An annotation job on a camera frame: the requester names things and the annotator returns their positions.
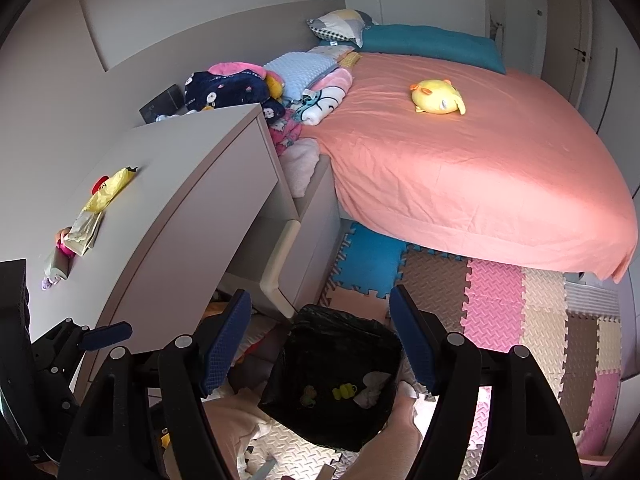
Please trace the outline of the red heart toy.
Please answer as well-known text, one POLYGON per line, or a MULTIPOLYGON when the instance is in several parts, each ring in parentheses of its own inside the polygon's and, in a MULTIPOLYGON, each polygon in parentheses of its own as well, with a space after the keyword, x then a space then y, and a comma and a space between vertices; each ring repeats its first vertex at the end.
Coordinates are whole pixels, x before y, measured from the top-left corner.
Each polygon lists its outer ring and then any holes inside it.
POLYGON ((98 192, 102 186, 104 185, 104 183, 109 179, 109 176, 102 176, 100 177, 98 180, 96 180, 96 183, 93 185, 92 189, 91 189, 91 194, 96 194, 96 192, 98 192))

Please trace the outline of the yellow banana snack wrapper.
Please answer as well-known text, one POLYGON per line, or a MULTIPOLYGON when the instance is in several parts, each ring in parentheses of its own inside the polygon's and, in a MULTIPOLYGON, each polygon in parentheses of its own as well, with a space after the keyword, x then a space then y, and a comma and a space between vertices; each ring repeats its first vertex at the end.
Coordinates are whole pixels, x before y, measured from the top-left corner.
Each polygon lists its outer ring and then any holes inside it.
POLYGON ((82 210, 89 212, 104 211, 111 201, 114 200, 136 176, 137 170, 137 167, 125 167, 115 172, 96 194, 91 195, 82 210))

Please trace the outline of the bed with salmon sheet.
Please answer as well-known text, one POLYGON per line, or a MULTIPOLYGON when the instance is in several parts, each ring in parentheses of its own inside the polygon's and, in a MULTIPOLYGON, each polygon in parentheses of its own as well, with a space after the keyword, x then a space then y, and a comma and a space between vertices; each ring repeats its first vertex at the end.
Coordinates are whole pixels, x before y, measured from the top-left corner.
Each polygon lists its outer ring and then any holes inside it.
POLYGON ((628 186, 588 122, 544 81, 367 53, 342 104, 307 126, 337 198, 367 228, 457 255, 619 280, 638 243, 628 186), (449 79, 466 113, 417 113, 449 79))

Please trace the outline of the navy blue plush blanket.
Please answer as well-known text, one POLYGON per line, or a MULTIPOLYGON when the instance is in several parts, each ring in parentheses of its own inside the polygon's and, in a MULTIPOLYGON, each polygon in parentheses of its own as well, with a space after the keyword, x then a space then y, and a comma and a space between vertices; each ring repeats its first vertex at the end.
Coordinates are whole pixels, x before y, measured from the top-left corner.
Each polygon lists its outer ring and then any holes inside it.
POLYGON ((285 115, 284 106, 270 94, 265 81, 251 70, 233 75, 214 75, 195 72, 184 85, 184 104, 187 110, 200 112, 204 108, 259 104, 270 124, 285 115))

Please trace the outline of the light blue folded blanket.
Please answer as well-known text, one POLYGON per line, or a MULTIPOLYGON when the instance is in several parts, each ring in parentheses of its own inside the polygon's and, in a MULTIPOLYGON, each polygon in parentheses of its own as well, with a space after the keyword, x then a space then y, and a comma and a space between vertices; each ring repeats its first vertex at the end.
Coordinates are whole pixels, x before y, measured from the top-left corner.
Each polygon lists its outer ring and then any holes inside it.
POLYGON ((337 67, 333 58, 314 52, 286 52, 264 65, 283 80, 282 99, 290 102, 299 101, 304 90, 337 67))

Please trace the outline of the teal long pillow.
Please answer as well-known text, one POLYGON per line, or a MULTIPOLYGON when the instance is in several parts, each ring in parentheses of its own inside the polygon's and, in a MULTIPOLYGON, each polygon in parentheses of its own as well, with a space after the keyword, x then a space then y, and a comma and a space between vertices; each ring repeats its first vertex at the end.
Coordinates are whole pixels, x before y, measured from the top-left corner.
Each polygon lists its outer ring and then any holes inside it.
POLYGON ((362 33, 360 50, 438 58, 506 74, 506 66, 491 39, 433 26, 374 25, 362 33))

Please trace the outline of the patterned grey yellow pillow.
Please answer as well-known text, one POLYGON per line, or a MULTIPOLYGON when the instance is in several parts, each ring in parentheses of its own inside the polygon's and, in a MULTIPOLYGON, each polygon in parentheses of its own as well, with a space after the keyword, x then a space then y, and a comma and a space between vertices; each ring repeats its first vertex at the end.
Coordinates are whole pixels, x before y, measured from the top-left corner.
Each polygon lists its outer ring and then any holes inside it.
POLYGON ((321 40, 363 45, 363 32, 375 25, 369 14, 354 9, 340 9, 306 21, 308 28, 321 40))

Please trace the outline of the black wall switch panel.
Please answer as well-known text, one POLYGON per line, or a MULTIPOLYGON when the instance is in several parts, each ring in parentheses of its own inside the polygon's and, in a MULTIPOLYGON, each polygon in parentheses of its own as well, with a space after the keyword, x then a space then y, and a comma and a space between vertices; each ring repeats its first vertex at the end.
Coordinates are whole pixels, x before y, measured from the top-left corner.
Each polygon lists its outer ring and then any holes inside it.
POLYGON ((178 84, 172 84, 150 102, 143 105, 139 113, 146 124, 156 122, 160 116, 172 116, 184 107, 184 95, 178 84))

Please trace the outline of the beige paper trash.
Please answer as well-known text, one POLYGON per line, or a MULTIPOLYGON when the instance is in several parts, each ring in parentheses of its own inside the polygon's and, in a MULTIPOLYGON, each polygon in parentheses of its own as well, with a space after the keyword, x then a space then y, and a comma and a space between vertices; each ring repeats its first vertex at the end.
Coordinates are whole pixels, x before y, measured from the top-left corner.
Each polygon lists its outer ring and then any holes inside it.
POLYGON ((82 257, 93 246, 104 212, 81 211, 64 238, 65 245, 82 257))

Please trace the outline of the colourful foam puzzle floor mat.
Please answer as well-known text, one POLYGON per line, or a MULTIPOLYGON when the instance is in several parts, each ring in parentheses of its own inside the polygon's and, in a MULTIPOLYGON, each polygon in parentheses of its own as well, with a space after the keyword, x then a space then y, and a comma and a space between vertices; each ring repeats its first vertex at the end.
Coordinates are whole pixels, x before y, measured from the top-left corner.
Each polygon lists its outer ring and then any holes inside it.
POLYGON ((616 292, 551 271, 436 252, 332 218, 283 229, 250 230, 239 252, 255 281, 269 276, 274 296, 298 309, 320 302, 365 318, 385 318, 390 289, 404 285, 416 305, 480 348, 532 350, 558 398, 582 456, 602 454, 622 374, 622 323, 616 292))

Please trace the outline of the black lined trash bin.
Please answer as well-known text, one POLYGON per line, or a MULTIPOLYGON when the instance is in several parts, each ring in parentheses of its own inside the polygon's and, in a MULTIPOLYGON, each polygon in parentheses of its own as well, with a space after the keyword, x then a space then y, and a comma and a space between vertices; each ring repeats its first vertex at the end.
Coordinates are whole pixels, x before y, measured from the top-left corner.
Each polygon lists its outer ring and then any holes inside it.
POLYGON ((307 304, 259 408, 314 445, 358 452, 390 417, 401 360, 398 337, 380 322, 307 304))

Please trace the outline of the small crumpled wrapper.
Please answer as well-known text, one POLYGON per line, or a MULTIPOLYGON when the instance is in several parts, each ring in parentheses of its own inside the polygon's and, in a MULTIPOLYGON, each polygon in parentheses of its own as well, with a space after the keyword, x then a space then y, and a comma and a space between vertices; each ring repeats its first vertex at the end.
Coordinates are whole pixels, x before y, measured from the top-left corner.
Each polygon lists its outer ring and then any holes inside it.
POLYGON ((41 281, 41 289, 49 290, 53 286, 53 283, 50 281, 50 278, 45 276, 41 281))

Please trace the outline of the pink white folded clothes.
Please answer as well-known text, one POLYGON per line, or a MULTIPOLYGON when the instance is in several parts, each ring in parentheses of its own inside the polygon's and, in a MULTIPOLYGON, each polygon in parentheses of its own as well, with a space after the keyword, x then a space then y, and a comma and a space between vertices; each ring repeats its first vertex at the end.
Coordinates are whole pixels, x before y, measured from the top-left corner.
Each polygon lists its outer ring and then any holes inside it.
POLYGON ((317 89, 305 90, 293 118, 307 126, 318 126, 339 107, 352 88, 352 73, 340 67, 318 82, 317 89))

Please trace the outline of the pink folded fabric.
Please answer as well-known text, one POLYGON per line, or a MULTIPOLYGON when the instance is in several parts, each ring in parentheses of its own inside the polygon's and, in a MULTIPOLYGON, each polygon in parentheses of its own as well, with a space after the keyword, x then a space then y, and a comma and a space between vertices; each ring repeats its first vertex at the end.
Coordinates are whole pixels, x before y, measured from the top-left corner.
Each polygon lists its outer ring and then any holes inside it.
POLYGON ((267 76, 267 71, 260 65, 247 62, 222 62, 217 63, 209 67, 207 70, 214 76, 235 76, 237 74, 250 74, 264 80, 267 76))

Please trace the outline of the yellow plush duck toy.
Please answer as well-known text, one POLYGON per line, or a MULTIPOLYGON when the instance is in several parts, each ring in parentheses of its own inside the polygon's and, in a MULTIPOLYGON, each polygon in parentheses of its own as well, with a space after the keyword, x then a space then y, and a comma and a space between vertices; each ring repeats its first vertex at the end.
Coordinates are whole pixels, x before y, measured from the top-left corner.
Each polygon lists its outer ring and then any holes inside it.
POLYGON ((449 79, 427 79, 412 84, 410 96, 417 113, 434 115, 466 113, 462 95, 449 79))

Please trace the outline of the pink figurine toy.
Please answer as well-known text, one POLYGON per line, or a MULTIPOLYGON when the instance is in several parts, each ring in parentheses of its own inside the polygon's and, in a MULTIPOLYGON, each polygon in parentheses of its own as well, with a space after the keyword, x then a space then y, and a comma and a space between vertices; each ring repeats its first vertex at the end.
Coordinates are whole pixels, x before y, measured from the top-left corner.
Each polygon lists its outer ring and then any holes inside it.
POLYGON ((64 238, 66 237, 66 234, 70 232, 70 226, 66 226, 66 228, 63 228, 62 230, 59 230, 56 234, 55 234, 55 246, 56 248, 58 248, 64 255, 66 255, 67 258, 69 259, 73 259, 76 254, 70 249, 68 248, 65 243, 64 243, 64 238))

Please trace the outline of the grey white desk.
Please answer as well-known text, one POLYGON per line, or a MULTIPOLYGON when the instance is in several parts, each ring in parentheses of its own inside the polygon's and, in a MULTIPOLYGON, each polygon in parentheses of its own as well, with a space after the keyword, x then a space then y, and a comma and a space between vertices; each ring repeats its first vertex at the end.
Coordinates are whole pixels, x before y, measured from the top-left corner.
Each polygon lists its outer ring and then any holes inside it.
POLYGON ((196 329, 256 218, 297 216, 255 104, 134 128, 88 180, 126 164, 134 180, 107 207, 68 279, 49 290, 30 281, 32 336, 66 318, 89 327, 125 321, 129 350, 162 348, 196 329))

